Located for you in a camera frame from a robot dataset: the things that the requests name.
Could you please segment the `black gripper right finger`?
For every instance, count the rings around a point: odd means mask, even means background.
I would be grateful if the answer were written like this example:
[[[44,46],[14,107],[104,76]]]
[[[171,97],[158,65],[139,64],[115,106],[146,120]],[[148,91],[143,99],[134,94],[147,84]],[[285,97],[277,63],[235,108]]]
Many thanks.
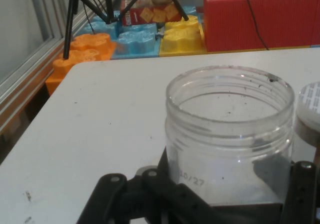
[[[310,161],[298,161],[291,169],[288,192],[281,224],[315,224],[320,201],[320,177],[317,166]]]

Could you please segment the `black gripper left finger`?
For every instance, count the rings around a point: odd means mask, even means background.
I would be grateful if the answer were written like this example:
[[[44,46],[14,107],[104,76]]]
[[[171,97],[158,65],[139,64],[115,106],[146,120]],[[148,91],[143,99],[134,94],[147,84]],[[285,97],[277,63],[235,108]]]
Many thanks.
[[[102,176],[91,193],[79,224],[128,224],[144,218],[149,224],[212,224],[214,210],[184,184],[169,178],[167,152],[156,167],[128,180],[120,173]]]

